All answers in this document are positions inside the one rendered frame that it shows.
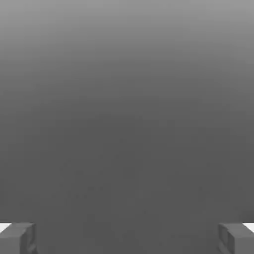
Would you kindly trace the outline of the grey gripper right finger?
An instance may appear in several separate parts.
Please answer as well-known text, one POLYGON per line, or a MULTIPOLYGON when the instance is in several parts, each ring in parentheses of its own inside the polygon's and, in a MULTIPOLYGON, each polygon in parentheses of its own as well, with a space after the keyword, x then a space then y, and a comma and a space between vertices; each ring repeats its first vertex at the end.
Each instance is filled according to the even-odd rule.
POLYGON ((218 254, 254 254, 254 223, 220 223, 218 254))

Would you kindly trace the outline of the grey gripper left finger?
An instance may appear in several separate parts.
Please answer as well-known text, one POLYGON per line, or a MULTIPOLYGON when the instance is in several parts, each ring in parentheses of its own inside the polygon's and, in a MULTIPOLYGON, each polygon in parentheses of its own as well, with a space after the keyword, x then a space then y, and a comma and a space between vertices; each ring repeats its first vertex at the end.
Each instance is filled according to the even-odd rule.
POLYGON ((0 254, 38 254, 36 224, 0 222, 0 254))

